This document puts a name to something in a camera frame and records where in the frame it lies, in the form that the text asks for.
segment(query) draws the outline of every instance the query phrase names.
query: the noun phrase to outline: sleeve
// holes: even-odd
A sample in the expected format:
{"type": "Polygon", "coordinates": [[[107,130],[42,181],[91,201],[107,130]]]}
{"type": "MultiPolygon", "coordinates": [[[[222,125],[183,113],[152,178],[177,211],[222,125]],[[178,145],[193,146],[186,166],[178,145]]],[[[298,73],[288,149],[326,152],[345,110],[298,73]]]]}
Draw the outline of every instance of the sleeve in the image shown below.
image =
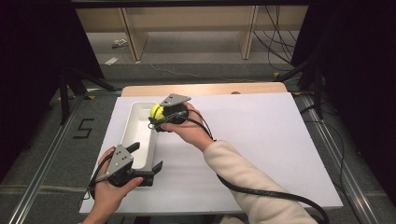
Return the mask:
{"type": "MultiPolygon", "coordinates": [[[[225,141],[217,141],[208,146],[204,151],[204,157],[216,174],[236,186],[287,192],[225,141]]],[[[231,193],[247,214],[249,223],[317,223],[295,201],[261,197],[232,190],[231,193]]]]}

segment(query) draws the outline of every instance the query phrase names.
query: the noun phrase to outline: tennis ball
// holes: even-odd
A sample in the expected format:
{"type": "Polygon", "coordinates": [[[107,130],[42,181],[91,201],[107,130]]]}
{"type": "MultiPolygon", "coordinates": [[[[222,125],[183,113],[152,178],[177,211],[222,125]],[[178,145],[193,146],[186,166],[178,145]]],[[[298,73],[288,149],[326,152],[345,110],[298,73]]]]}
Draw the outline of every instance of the tennis ball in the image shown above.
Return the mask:
{"type": "Polygon", "coordinates": [[[163,106],[159,104],[154,105],[149,111],[149,116],[154,119],[163,119],[163,106]]]}

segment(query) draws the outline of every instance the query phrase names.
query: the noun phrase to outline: hand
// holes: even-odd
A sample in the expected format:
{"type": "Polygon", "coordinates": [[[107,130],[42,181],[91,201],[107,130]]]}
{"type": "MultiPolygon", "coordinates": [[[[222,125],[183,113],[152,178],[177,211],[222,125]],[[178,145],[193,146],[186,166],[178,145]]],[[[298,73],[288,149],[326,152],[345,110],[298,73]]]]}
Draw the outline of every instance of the hand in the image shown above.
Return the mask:
{"type": "MultiPolygon", "coordinates": [[[[109,148],[101,157],[98,164],[114,151],[115,148],[109,148]]],[[[110,164],[106,161],[98,175],[103,175],[110,164]]],[[[95,203],[90,214],[85,218],[83,223],[106,223],[110,216],[120,207],[122,199],[134,188],[142,183],[143,178],[137,177],[130,180],[121,188],[114,187],[108,181],[101,181],[95,187],[95,203]]]]}
{"type": "MultiPolygon", "coordinates": [[[[198,115],[200,112],[189,103],[184,103],[184,105],[189,109],[189,119],[194,119],[202,124],[202,119],[198,115]]],[[[213,140],[202,127],[187,120],[182,124],[165,123],[161,125],[161,128],[168,132],[177,133],[185,142],[198,147],[202,152],[213,143],[213,140]]]]}

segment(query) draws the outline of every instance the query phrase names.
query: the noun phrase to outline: cable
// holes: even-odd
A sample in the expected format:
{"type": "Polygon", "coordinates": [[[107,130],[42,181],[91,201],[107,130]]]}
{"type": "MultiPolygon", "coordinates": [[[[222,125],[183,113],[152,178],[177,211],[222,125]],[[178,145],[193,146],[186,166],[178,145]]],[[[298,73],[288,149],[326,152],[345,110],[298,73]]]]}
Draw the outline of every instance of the cable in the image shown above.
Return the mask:
{"type": "Polygon", "coordinates": [[[256,32],[253,32],[253,34],[257,37],[257,39],[259,39],[260,43],[262,43],[262,45],[265,46],[265,47],[268,49],[268,52],[273,53],[276,57],[278,57],[279,59],[281,59],[283,62],[290,64],[290,61],[289,61],[289,60],[287,60],[287,59],[285,59],[284,57],[280,56],[276,51],[274,51],[273,49],[271,49],[270,46],[266,45],[266,44],[259,38],[259,36],[256,34],[256,32]]]}
{"type": "Polygon", "coordinates": [[[290,193],[284,193],[284,192],[277,192],[277,191],[270,191],[270,190],[262,190],[262,189],[247,189],[247,188],[241,188],[236,185],[233,185],[232,183],[226,181],[223,179],[221,176],[218,175],[218,178],[220,182],[226,186],[227,188],[240,192],[240,193],[246,193],[246,194],[253,194],[253,195],[258,195],[258,196],[265,196],[265,197],[272,197],[272,198],[278,198],[278,199],[286,199],[286,200],[292,200],[292,201],[298,201],[301,203],[306,203],[313,208],[317,209],[320,214],[323,216],[324,223],[330,223],[329,216],[327,213],[324,211],[322,207],[320,207],[317,203],[312,202],[309,199],[306,199],[305,197],[298,196],[295,194],[290,194],[290,193]]]}
{"type": "MultiPolygon", "coordinates": [[[[322,102],[320,105],[331,105],[331,104],[330,104],[330,103],[327,103],[327,102],[322,102]]],[[[300,114],[303,114],[306,110],[312,109],[312,108],[314,108],[313,105],[310,105],[309,107],[307,107],[307,108],[305,108],[304,110],[300,111],[300,114]]],[[[330,112],[330,111],[324,110],[323,108],[321,108],[321,111],[324,112],[324,113],[326,113],[326,114],[328,114],[328,115],[338,116],[338,113],[337,113],[337,112],[332,113],[332,112],[330,112]]]]}
{"type": "Polygon", "coordinates": [[[285,83],[285,82],[288,82],[288,81],[292,81],[292,80],[294,80],[294,79],[298,79],[298,78],[300,78],[300,77],[294,77],[294,78],[290,78],[290,79],[288,79],[288,80],[284,80],[284,81],[283,81],[283,83],[285,83]]]}
{"type": "Polygon", "coordinates": [[[90,181],[90,184],[87,187],[87,191],[88,192],[88,198],[83,198],[83,200],[87,200],[90,199],[90,194],[92,196],[93,199],[95,199],[95,194],[94,194],[94,190],[95,190],[95,185],[96,185],[96,177],[98,176],[99,171],[102,169],[103,165],[105,164],[106,161],[110,160],[113,157],[114,151],[112,151],[110,154],[108,154],[107,156],[105,156],[105,158],[99,163],[98,167],[95,170],[95,173],[92,176],[92,179],[90,181]]]}
{"type": "Polygon", "coordinates": [[[121,56],[122,56],[122,59],[123,59],[125,62],[128,62],[129,60],[127,60],[127,59],[125,58],[125,54],[124,54],[124,51],[125,51],[126,48],[127,48],[127,47],[124,47],[124,48],[122,49],[122,51],[121,51],[121,56]]]}
{"type": "Polygon", "coordinates": [[[198,122],[195,119],[190,119],[188,117],[183,116],[185,114],[186,111],[181,111],[181,112],[176,112],[174,114],[168,115],[162,119],[157,119],[157,120],[153,120],[150,122],[150,124],[148,125],[148,127],[152,130],[156,130],[157,128],[161,127],[161,125],[165,124],[167,121],[172,120],[172,119],[184,119],[187,120],[189,122],[192,122],[198,126],[200,126],[206,133],[207,135],[209,135],[209,137],[213,140],[213,136],[212,136],[212,132],[210,132],[209,126],[207,125],[205,119],[202,117],[202,115],[200,115],[198,112],[196,112],[195,110],[191,110],[189,109],[188,111],[190,112],[194,112],[195,114],[197,114],[202,121],[204,122],[204,124],[198,122]]]}
{"type": "MultiPolygon", "coordinates": [[[[272,16],[271,16],[271,14],[270,14],[270,12],[269,12],[269,10],[268,10],[268,7],[267,7],[267,6],[265,6],[265,10],[267,11],[267,14],[268,14],[268,16],[269,16],[269,18],[270,18],[270,20],[271,20],[271,23],[272,23],[272,24],[273,24],[273,26],[274,26],[274,33],[273,33],[273,37],[274,37],[275,33],[277,33],[277,34],[278,34],[280,42],[282,42],[282,43],[283,43],[283,45],[282,45],[282,49],[284,50],[284,52],[285,52],[285,54],[286,54],[287,58],[289,58],[288,54],[286,53],[285,49],[283,48],[283,46],[284,46],[286,43],[285,43],[285,41],[283,40],[283,38],[282,38],[282,35],[281,35],[281,34],[280,34],[280,32],[279,32],[279,14],[280,14],[280,9],[279,9],[279,6],[276,6],[276,23],[274,22],[274,20],[273,20],[273,18],[272,18],[272,16]]],[[[290,54],[290,56],[291,56],[291,53],[290,53],[290,51],[289,51],[288,47],[287,47],[287,46],[285,46],[285,47],[286,47],[286,49],[287,49],[288,53],[289,53],[289,54],[290,54]]]]}
{"type": "Polygon", "coordinates": [[[294,41],[297,41],[297,39],[294,37],[294,35],[291,33],[291,31],[289,31],[289,34],[291,35],[291,38],[294,39],[294,41]]]}
{"type": "MultiPolygon", "coordinates": [[[[267,33],[265,33],[265,31],[262,31],[262,32],[264,33],[265,36],[267,36],[268,39],[272,39],[272,37],[269,36],[267,33]]],[[[286,43],[284,44],[284,43],[281,43],[281,42],[279,42],[277,40],[274,40],[274,39],[273,39],[273,41],[276,42],[277,44],[280,44],[280,45],[285,45],[285,46],[288,46],[290,48],[295,48],[293,45],[290,45],[290,44],[286,44],[286,43]]]]}
{"type": "Polygon", "coordinates": [[[355,218],[358,220],[358,222],[361,224],[361,219],[359,218],[357,212],[355,211],[354,206],[352,205],[352,202],[348,199],[346,190],[344,189],[344,181],[343,181],[343,169],[344,169],[344,160],[345,160],[345,146],[344,146],[344,141],[343,138],[341,137],[342,135],[330,124],[325,123],[323,121],[315,121],[315,120],[304,120],[305,123],[319,123],[322,125],[325,125],[326,127],[332,128],[338,135],[340,142],[341,142],[341,165],[340,165],[340,175],[339,175],[339,181],[340,185],[336,184],[334,181],[332,183],[341,190],[341,192],[344,194],[346,197],[346,201],[348,202],[350,208],[352,209],[352,212],[355,216],[355,218]]]}
{"type": "Polygon", "coordinates": [[[271,49],[270,46],[266,45],[266,44],[259,38],[259,36],[256,34],[256,32],[253,32],[253,34],[257,37],[257,39],[260,41],[260,43],[262,43],[262,45],[263,45],[264,47],[267,48],[267,50],[268,50],[268,53],[267,53],[268,63],[271,65],[271,67],[273,67],[275,70],[279,70],[279,71],[284,71],[284,72],[289,72],[289,71],[291,71],[290,69],[281,69],[281,68],[275,67],[275,66],[271,63],[271,60],[270,60],[270,52],[273,53],[273,54],[274,54],[276,57],[278,57],[279,59],[283,60],[285,63],[290,64],[290,62],[289,62],[287,59],[285,59],[285,58],[283,58],[282,56],[280,56],[280,55],[279,55],[277,52],[275,52],[273,49],[271,49]]]}
{"type": "Polygon", "coordinates": [[[157,71],[160,72],[167,72],[173,75],[177,75],[177,76],[190,76],[190,77],[199,77],[199,78],[217,78],[217,79],[222,79],[222,80],[227,80],[227,81],[245,81],[245,82],[258,82],[258,80],[252,80],[252,79],[233,79],[233,78],[226,78],[226,77],[203,77],[203,76],[197,76],[194,74],[190,74],[190,73],[175,73],[166,69],[160,69],[160,68],[156,68],[152,65],[152,63],[150,64],[150,66],[157,71]]]}
{"type": "Polygon", "coordinates": [[[306,107],[305,109],[303,109],[302,111],[300,111],[300,114],[303,114],[305,111],[309,110],[309,109],[313,109],[315,108],[314,105],[309,105],[308,107],[306,107]]]}

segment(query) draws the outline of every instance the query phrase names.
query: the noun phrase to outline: metal rail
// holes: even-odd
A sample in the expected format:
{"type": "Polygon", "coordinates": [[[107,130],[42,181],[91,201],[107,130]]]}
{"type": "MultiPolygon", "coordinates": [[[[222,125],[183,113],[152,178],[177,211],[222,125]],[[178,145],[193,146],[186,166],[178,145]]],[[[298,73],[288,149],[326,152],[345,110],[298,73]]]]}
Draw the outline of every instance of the metal rail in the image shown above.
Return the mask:
{"type": "Polygon", "coordinates": [[[73,101],[73,105],[71,107],[71,113],[69,118],[66,122],[59,128],[58,132],[56,133],[54,139],[52,140],[51,145],[49,146],[49,150],[45,155],[43,161],[41,162],[40,166],[38,167],[37,171],[35,172],[35,176],[31,181],[29,187],[24,192],[20,202],[16,206],[11,219],[9,220],[9,224],[20,224],[26,219],[27,214],[29,213],[30,208],[35,200],[35,197],[40,190],[40,187],[50,170],[50,167],[59,151],[59,148],[62,145],[64,140],[64,136],[67,133],[70,123],[73,120],[73,117],[81,104],[82,100],[84,99],[83,96],[76,97],[73,101]]]}
{"type": "MultiPolygon", "coordinates": [[[[309,97],[304,97],[304,104],[306,106],[312,105],[314,102],[309,97]]],[[[346,186],[347,191],[350,194],[350,197],[353,200],[353,204],[355,205],[355,209],[358,211],[361,221],[365,224],[375,224],[379,223],[378,219],[375,216],[373,211],[373,207],[370,205],[366,196],[364,195],[359,183],[355,179],[352,172],[349,170],[347,162],[342,160],[343,153],[335,144],[332,135],[327,129],[326,125],[320,125],[320,120],[318,119],[318,115],[315,113],[313,109],[309,110],[309,115],[311,116],[313,121],[317,121],[316,127],[320,136],[322,137],[323,142],[325,143],[326,148],[329,151],[332,160],[334,161],[336,168],[340,172],[341,170],[341,162],[343,162],[343,172],[341,173],[343,182],[346,186]]]]}

